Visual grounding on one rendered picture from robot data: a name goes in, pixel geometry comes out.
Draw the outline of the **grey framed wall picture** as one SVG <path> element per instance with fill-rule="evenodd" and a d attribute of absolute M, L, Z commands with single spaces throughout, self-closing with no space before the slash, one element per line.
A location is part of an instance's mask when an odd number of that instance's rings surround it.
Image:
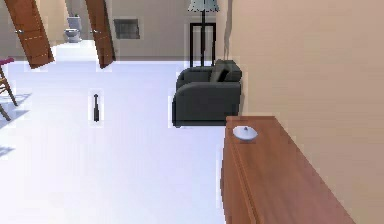
<path fill-rule="evenodd" d="M 115 19 L 114 20 L 116 37 L 118 39 L 139 39 L 139 20 L 138 19 Z"/>

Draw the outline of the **brown wooden sideboard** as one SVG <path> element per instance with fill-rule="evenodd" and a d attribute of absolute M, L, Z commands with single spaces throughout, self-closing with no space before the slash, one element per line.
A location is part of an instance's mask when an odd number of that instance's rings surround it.
<path fill-rule="evenodd" d="M 273 116 L 226 118 L 221 196 L 226 224 L 356 224 Z"/>

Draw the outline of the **dark grey cushion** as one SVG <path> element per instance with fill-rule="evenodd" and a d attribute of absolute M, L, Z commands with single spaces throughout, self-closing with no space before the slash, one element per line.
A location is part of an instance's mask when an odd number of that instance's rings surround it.
<path fill-rule="evenodd" d="M 223 66 L 215 66 L 212 70 L 210 81 L 211 82 L 223 82 L 229 73 L 229 70 Z"/>

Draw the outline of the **black floor lamp pale shade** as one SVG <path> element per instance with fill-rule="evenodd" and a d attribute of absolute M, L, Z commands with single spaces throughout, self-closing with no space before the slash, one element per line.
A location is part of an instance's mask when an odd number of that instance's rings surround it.
<path fill-rule="evenodd" d="M 189 12 L 199 12 L 201 14 L 200 25 L 200 62 L 204 65 L 205 62 L 205 27 L 206 27 L 206 13 L 218 12 L 219 6 L 217 0 L 190 0 L 188 6 Z"/>

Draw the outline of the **wooden chair magenta seat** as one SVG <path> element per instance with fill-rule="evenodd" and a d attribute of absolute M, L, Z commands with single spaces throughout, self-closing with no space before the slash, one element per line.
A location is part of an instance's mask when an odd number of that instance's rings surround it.
<path fill-rule="evenodd" d="M 3 92 L 7 92 L 8 95 L 10 96 L 13 104 L 17 106 L 16 99 L 14 97 L 14 94 L 12 92 L 11 86 L 8 82 L 8 79 L 5 77 L 4 71 L 2 69 L 3 65 L 9 64 L 14 62 L 14 59 L 12 57 L 8 57 L 7 59 L 0 60 L 0 94 Z M 7 120 L 10 121 L 11 118 L 7 114 L 7 112 L 4 110 L 2 105 L 0 104 L 0 114 Z"/>

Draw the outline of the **brown wooden room door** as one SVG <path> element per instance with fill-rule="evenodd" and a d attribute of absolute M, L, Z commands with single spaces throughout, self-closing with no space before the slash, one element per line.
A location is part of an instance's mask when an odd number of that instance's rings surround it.
<path fill-rule="evenodd" d="M 4 0 L 31 69 L 54 61 L 36 0 Z"/>
<path fill-rule="evenodd" d="M 104 69 L 116 60 L 106 2 L 105 0 L 85 0 L 85 2 L 91 30 L 101 31 L 100 34 L 91 34 L 95 42 L 99 66 Z"/>

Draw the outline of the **black frame side table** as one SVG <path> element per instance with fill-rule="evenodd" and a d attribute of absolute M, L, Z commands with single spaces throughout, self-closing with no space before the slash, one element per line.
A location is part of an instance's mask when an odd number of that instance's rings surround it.
<path fill-rule="evenodd" d="M 201 22 L 191 22 L 189 24 L 189 65 L 190 67 L 193 67 L 193 62 L 194 62 L 194 38 L 193 38 L 193 29 L 195 27 L 201 27 L 202 23 Z M 209 22 L 205 23 L 206 27 L 211 27 L 212 28 L 212 49 L 211 49 L 211 66 L 214 66 L 215 60 L 216 60 L 216 31 L 217 31 L 217 26 L 215 22 Z"/>

